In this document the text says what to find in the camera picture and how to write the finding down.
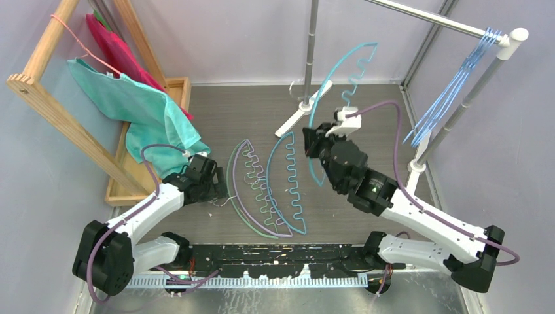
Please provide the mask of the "teal notched hanger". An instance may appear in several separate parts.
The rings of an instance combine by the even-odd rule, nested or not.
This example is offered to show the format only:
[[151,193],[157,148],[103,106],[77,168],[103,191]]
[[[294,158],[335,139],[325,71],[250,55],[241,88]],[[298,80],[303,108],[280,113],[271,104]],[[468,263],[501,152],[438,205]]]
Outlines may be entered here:
[[343,90],[341,93],[341,98],[342,100],[345,102],[347,107],[351,107],[351,98],[355,95],[357,89],[358,89],[358,85],[359,85],[359,81],[364,77],[365,73],[366,73],[366,64],[370,63],[377,51],[379,43],[378,42],[366,42],[366,43],[361,43],[358,46],[356,46],[355,48],[352,48],[349,52],[347,52],[346,54],[344,54],[336,63],[335,65],[331,68],[331,70],[328,72],[327,76],[323,79],[323,82],[320,85],[320,88],[318,89],[318,91],[316,92],[316,96],[311,97],[310,99],[313,99],[313,104],[312,104],[312,109],[309,111],[309,120],[308,120],[308,127],[312,128],[314,125],[314,118],[315,118],[315,113],[317,110],[317,107],[319,105],[319,102],[321,100],[321,98],[323,97],[324,94],[324,88],[326,87],[326,85],[328,83],[331,83],[332,80],[332,76],[335,74],[335,72],[338,70],[338,68],[354,53],[356,53],[357,51],[359,51],[360,49],[363,48],[368,48],[371,47],[372,51],[370,53],[370,55],[367,58],[359,58],[357,60],[357,67],[359,68],[359,72],[358,73],[354,73],[352,75],[350,75],[348,77],[348,83],[352,86],[352,88],[350,90]]
[[[274,161],[274,156],[276,155],[276,152],[278,150],[278,148],[281,146],[281,144],[284,142],[284,140],[286,138],[290,138],[291,142],[285,144],[285,148],[287,149],[287,154],[285,155],[285,159],[288,161],[288,164],[286,165],[286,170],[288,171],[288,176],[287,176],[287,182],[291,184],[290,189],[288,189],[288,193],[292,196],[290,205],[291,207],[295,208],[295,212],[292,215],[293,220],[301,223],[302,228],[297,228],[295,226],[293,226],[286,218],[285,215],[283,214],[282,210],[279,208],[277,201],[275,200],[274,197],[274,193],[272,190],[272,185],[271,185],[271,178],[272,178],[272,164]],[[265,183],[266,183],[266,187],[267,187],[267,193],[268,193],[268,197],[270,200],[270,205],[271,205],[271,211],[273,211],[274,213],[276,213],[279,217],[279,219],[282,221],[282,223],[284,225],[286,225],[286,227],[288,227],[288,229],[301,234],[301,235],[306,235],[308,233],[308,227],[306,224],[306,220],[303,216],[304,214],[304,208],[301,204],[301,200],[302,200],[302,196],[301,193],[299,191],[300,188],[300,184],[298,181],[298,170],[297,170],[297,166],[296,166],[296,150],[295,150],[295,133],[293,131],[290,131],[288,133],[286,133],[283,137],[281,137],[280,139],[277,140],[276,144],[274,145],[274,147],[272,148],[272,150],[270,151],[270,155],[268,157],[268,161],[266,164],[266,178],[265,178]]]

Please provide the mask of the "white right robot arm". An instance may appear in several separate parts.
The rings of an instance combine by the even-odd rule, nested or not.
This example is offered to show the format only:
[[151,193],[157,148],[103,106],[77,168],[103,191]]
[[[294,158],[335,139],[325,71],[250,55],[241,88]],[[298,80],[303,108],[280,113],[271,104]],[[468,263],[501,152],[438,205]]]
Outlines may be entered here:
[[332,189],[354,208],[398,222],[427,241],[403,239],[385,232],[370,233],[362,248],[370,268],[413,264],[449,275],[457,284],[489,291],[505,233],[497,226],[473,226],[404,194],[398,182],[367,166],[368,156],[344,136],[328,135],[331,123],[305,127],[304,150],[323,166]]

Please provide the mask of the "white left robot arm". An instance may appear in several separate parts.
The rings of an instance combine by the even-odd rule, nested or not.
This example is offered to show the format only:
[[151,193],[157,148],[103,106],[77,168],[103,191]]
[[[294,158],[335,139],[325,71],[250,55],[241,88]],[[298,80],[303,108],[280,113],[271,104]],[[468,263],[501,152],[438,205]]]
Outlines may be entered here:
[[135,274],[156,266],[183,270],[192,261],[190,242],[174,232],[141,239],[186,205],[227,197],[224,169],[196,154],[179,173],[168,175],[143,201],[107,222],[93,220],[82,233],[72,274],[108,296],[122,292]]

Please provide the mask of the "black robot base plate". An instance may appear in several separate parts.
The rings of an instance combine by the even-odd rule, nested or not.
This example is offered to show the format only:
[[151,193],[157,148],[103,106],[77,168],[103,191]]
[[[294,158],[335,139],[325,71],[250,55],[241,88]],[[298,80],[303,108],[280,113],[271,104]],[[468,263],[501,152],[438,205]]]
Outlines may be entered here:
[[188,256],[162,268],[172,273],[192,270],[204,277],[269,279],[299,277],[307,267],[312,279],[348,278],[385,266],[366,260],[363,248],[351,244],[191,245]]

